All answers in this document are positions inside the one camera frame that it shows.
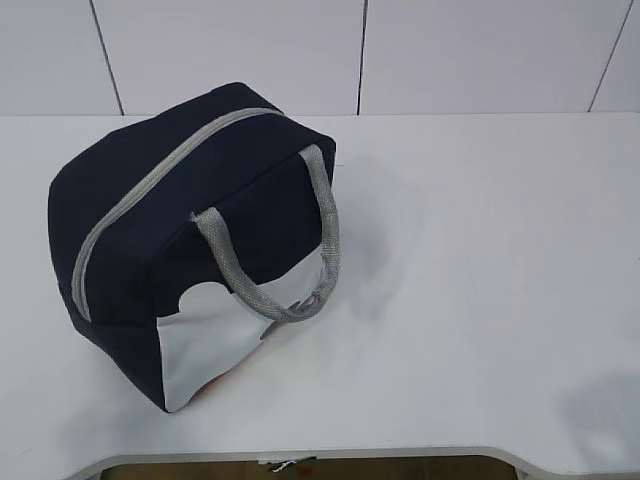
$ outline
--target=gray handle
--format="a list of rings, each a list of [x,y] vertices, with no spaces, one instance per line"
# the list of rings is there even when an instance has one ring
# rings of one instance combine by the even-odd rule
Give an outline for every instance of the gray handle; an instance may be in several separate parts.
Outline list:
[[[211,207],[193,218],[198,230],[209,243],[218,268],[220,268],[220,272],[231,290],[252,310],[277,323],[306,320],[322,310],[338,282],[340,272],[338,211],[331,193],[331,184],[322,158],[322,150],[317,145],[311,145],[302,150],[300,156],[304,159],[309,170],[322,222],[320,255],[323,274],[320,282],[307,299],[296,302],[287,308],[280,305],[256,285],[242,270],[231,242],[227,224],[215,207]],[[263,334],[263,337],[271,331],[270,327]]]

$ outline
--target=insulated lunch bag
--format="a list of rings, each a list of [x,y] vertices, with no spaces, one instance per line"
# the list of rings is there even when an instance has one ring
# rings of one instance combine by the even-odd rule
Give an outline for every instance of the insulated lunch bag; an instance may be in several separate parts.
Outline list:
[[[49,190],[75,328],[174,412],[339,273],[334,141],[239,83],[111,132]]]

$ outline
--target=gray zipper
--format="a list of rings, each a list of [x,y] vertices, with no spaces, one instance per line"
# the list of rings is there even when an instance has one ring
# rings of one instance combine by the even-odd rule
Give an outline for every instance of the gray zipper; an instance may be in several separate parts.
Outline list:
[[[258,115],[283,115],[279,110],[271,108],[243,108],[236,110],[221,117],[216,118],[212,122],[200,128],[197,132],[187,138],[178,148],[171,152],[164,160],[156,165],[138,184],[133,187],[122,199],[100,219],[98,223],[91,229],[87,237],[82,242],[76,263],[73,267],[73,276],[71,277],[71,298],[73,299],[80,315],[91,321],[89,312],[89,304],[87,302],[87,290],[85,285],[85,277],[87,274],[87,266],[91,258],[91,252],[96,242],[110,225],[116,222],[122,215],[133,208],[144,196],[155,187],[165,175],[167,175],[173,167],[178,165],[180,161],[189,155],[198,145],[204,142],[211,135],[219,132],[223,128],[233,125],[236,122],[247,118],[256,117]]]

